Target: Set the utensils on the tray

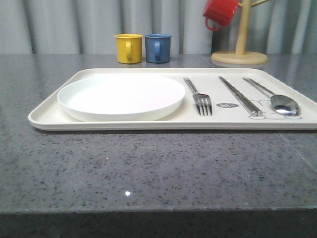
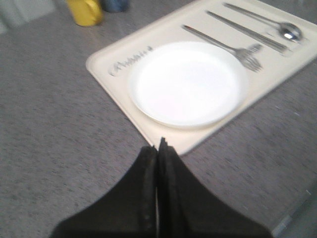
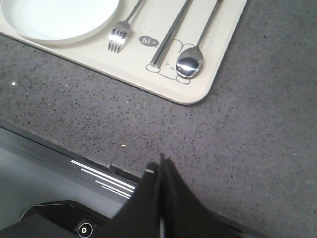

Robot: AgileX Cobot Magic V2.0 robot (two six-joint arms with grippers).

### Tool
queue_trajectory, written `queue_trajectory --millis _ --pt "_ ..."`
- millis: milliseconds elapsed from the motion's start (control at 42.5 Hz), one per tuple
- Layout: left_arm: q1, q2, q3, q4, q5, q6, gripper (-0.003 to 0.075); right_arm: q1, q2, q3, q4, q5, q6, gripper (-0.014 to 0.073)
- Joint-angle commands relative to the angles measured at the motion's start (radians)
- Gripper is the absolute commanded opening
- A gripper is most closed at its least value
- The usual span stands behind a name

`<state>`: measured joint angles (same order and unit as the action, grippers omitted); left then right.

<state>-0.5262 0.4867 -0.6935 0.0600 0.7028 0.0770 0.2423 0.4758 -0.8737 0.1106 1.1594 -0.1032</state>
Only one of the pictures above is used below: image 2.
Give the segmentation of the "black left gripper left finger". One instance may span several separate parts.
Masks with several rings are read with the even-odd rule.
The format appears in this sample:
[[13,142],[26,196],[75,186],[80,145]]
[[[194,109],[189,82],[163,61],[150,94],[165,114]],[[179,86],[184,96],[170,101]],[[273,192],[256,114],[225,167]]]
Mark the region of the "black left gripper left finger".
[[155,238],[157,150],[143,147],[102,198],[60,222],[52,238]]

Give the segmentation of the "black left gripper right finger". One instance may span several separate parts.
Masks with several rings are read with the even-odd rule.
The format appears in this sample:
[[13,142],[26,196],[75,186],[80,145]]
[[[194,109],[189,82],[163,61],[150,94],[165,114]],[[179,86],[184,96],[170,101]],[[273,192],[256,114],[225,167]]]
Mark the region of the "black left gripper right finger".
[[272,237],[202,185],[164,138],[158,149],[158,217],[161,238]]

